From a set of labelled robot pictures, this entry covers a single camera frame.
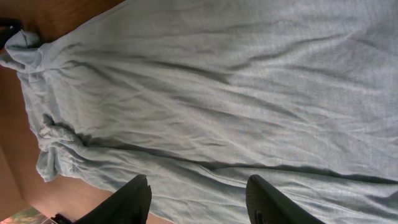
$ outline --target wooden table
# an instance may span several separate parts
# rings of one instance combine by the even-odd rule
[[[51,42],[121,0],[0,0],[0,16],[20,19],[25,30]],[[29,129],[21,85],[16,72],[0,67],[0,146],[22,198],[51,217],[61,213],[76,220],[91,211],[111,192],[79,179],[57,177],[44,183],[35,169],[39,148]],[[152,224],[169,223],[154,215]]]

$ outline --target fabric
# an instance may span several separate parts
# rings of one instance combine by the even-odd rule
[[[126,1],[0,64],[46,181],[145,174],[160,217],[249,223],[259,174],[326,223],[397,223],[397,3]]]

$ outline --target gray cloth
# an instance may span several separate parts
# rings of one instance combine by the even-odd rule
[[[37,48],[7,43],[37,170],[151,212],[249,223],[259,174],[327,223],[398,222],[397,1],[126,1]]]

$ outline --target wooden floor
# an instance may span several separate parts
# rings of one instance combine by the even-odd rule
[[[20,19],[25,30],[51,42],[121,0],[0,0],[0,16]],[[16,72],[0,67],[0,146],[22,198],[44,215],[56,213],[76,220],[108,198],[111,192],[82,180],[57,177],[44,183],[36,172],[37,140],[29,129]],[[169,223],[150,215],[148,222]]]

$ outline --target wrinkled fabric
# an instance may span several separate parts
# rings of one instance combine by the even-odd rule
[[[249,223],[259,174],[323,222],[397,223],[397,3],[126,1],[0,65],[46,181],[145,174],[160,217]]]

